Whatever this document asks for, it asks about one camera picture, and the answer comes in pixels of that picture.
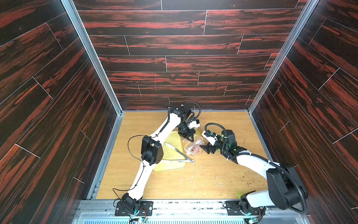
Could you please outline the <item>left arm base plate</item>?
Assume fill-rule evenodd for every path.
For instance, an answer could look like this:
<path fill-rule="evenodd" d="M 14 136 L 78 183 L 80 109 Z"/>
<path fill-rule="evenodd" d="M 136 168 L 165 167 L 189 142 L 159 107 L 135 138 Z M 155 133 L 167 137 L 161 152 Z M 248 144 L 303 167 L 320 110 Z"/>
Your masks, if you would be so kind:
<path fill-rule="evenodd" d="M 153 214 L 153 201 L 140 201 L 135 205 L 125 205 L 124 202 L 118 201 L 115 210 L 116 217 L 139 216 L 150 217 Z"/>

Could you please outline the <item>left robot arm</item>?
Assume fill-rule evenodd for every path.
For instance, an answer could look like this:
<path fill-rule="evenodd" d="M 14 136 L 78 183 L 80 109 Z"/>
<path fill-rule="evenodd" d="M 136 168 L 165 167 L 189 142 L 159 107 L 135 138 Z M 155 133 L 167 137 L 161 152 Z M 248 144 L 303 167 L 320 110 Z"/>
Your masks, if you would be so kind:
<path fill-rule="evenodd" d="M 200 127 L 198 115 L 190 108 L 190 102 L 178 107 L 168 107 L 167 119 L 163 124 L 151 135 L 143 135 L 141 143 L 141 167 L 135 177 L 132 186 L 127 189 L 122 197 L 118 197 L 115 202 L 116 210 L 124 211 L 129 215 L 136 215 L 141 208 L 141 200 L 150 175 L 156 165 L 158 165 L 163 157 L 163 145 L 170 133 L 178 130 L 180 137 L 194 142 L 195 128 Z"/>

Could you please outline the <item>clear resealable bag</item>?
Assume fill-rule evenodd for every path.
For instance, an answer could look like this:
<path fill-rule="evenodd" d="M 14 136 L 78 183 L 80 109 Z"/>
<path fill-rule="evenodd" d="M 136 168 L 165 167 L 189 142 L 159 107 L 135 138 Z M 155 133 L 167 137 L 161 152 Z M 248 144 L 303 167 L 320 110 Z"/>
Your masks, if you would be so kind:
<path fill-rule="evenodd" d="M 190 155 L 190 156 L 200 155 L 203 151 L 203 149 L 200 146 L 205 145 L 205 139 L 203 137 L 203 140 L 198 140 L 198 141 L 194 140 L 194 142 L 190 142 L 190 141 L 184 139 L 182 141 L 182 145 L 183 145 L 184 151 L 187 155 Z"/>

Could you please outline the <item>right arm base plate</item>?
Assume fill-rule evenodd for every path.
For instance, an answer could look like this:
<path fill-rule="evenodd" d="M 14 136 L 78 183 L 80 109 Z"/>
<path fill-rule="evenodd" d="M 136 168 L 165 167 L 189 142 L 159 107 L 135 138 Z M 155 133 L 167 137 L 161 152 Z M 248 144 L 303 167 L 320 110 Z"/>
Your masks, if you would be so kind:
<path fill-rule="evenodd" d="M 229 216 L 263 216 L 265 207 L 251 207 L 246 201 L 241 200 L 225 201 L 222 206 L 227 210 Z"/>

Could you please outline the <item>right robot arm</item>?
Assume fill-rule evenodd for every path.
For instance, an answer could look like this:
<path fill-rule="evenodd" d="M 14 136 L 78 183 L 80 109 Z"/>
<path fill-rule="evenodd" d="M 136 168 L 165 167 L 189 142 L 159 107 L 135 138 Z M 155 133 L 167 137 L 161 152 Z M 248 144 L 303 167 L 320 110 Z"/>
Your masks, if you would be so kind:
<path fill-rule="evenodd" d="M 263 215 L 266 207 L 290 209 L 299 214 L 307 213 L 306 188 L 292 166 L 284 166 L 256 155 L 237 144 L 232 130 L 217 123 L 204 127 L 203 137 L 208 144 L 202 146 L 207 154 L 220 151 L 228 161 L 244 166 L 267 180 L 267 189 L 248 192 L 240 197 L 238 207 L 241 214 L 249 216 L 258 212 Z"/>

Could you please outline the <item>metal tongs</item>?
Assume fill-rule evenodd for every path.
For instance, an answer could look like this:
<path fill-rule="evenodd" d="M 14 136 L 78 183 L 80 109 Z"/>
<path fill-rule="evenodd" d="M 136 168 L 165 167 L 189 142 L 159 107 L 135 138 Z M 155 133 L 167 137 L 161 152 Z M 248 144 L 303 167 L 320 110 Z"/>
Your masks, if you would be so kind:
<path fill-rule="evenodd" d="M 162 161 L 165 161 L 165 162 L 187 162 L 187 163 L 191 163 L 191 164 L 194 164 L 195 163 L 195 160 L 192 160 L 191 158 L 189 158 L 188 156 L 186 156 L 183 152 L 179 151 L 176 147 L 174 147 L 173 145 L 165 142 L 165 145 L 172 149 L 173 151 L 175 151 L 176 153 L 178 153 L 179 155 L 181 155 L 184 159 L 180 160 L 180 159 L 175 159 L 175 160 L 165 160 L 165 159 L 162 159 Z"/>

